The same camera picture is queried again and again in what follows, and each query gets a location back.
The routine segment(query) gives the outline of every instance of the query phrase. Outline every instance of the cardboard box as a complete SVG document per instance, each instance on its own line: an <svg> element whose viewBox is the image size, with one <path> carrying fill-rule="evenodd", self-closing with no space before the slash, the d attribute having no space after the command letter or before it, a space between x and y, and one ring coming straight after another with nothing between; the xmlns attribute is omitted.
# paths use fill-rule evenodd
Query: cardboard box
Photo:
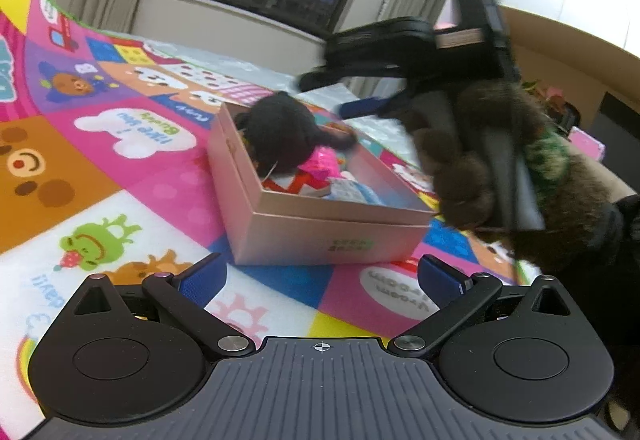
<svg viewBox="0 0 640 440"><path fill-rule="evenodd" d="M348 170L388 205L323 200L262 188L224 104L209 137L209 164L238 265L382 263L411 256L433 212L363 146Z"/></svg>

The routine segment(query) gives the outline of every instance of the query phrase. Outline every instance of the cartoon bear face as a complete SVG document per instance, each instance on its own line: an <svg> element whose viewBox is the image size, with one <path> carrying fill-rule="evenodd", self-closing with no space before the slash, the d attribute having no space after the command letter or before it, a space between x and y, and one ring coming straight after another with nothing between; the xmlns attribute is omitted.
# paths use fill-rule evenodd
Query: cartoon bear face
<svg viewBox="0 0 640 440"><path fill-rule="evenodd" d="M0 253L119 190L44 116L0 123Z"/></svg>
<svg viewBox="0 0 640 440"><path fill-rule="evenodd" d="M87 80L71 73L56 73L51 79L51 84L60 93L70 96L85 96L94 92L94 86Z"/></svg>
<svg viewBox="0 0 640 440"><path fill-rule="evenodd" d="M44 207L62 207L75 196L73 187L64 180L45 179L47 159L28 143L29 134L20 127L0 131L0 178L13 188L18 197L35 196Z"/></svg>

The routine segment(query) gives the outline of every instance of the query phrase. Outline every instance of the crosshair mark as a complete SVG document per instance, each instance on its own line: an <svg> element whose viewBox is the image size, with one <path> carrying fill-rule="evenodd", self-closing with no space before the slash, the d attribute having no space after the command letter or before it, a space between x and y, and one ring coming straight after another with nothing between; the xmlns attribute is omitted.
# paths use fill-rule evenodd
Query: crosshair mark
<svg viewBox="0 0 640 440"><path fill-rule="evenodd" d="M318 343L318 344L314 344L313 346L311 346L314 350L316 350L316 352L320 352L320 353L324 353L327 352L329 349L331 349L333 346L330 346L327 343Z"/></svg>

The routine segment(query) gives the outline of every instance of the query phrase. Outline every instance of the cartoon frog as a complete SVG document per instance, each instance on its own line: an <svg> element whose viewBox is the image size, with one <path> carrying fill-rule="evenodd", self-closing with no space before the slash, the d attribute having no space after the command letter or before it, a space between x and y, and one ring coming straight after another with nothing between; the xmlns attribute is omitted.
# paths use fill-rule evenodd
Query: cartoon frog
<svg viewBox="0 0 640 440"><path fill-rule="evenodd" d="M74 230L72 235L60 240L60 248L65 251L60 264L54 270L79 266L82 270L94 270L99 264L113 263L124 254L124 245L133 243L128 237L142 230L139 225L125 225L127 216L121 214L113 221L106 217L102 223L85 223ZM110 229L120 229L117 237Z"/></svg>

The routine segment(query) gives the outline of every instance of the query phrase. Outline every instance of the rainbow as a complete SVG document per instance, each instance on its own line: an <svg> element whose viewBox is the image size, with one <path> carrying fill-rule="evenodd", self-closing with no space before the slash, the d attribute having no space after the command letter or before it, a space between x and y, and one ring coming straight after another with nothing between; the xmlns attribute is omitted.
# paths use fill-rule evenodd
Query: rainbow
<svg viewBox="0 0 640 440"><path fill-rule="evenodd" d="M20 344L18 345L18 353L15 357L15 369L23 390L34 402L37 403L36 397L31 390L31 384L29 384L29 376L27 374L29 360L31 359L33 350L36 348L36 344L37 342L30 337L24 337L20 341Z"/></svg>

